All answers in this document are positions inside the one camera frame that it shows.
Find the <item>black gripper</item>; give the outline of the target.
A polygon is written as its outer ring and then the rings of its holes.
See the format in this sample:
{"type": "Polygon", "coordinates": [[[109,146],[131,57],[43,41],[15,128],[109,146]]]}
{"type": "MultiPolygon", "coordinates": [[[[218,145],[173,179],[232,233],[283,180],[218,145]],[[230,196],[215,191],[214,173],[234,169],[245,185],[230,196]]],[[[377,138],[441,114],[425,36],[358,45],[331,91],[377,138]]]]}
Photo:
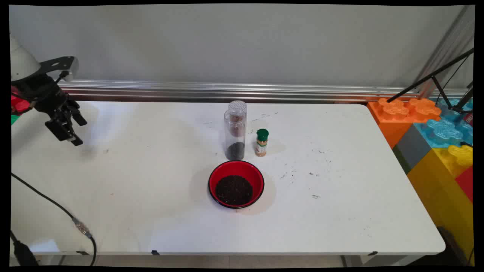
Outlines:
{"type": "Polygon", "coordinates": [[[36,108],[50,116],[51,119],[45,122],[45,126],[59,141],[68,141],[74,146],[80,146],[83,140],[74,132],[67,109],[79,126],[87,125],[87,121],[80,112],[78,102],[68,100],[68,95],[58,85],[60,80],[68,76],[70,74],[60,74],[53,80],[43,74],[31,79],[14,81],[14,115],[21,116],[36,108]]]}

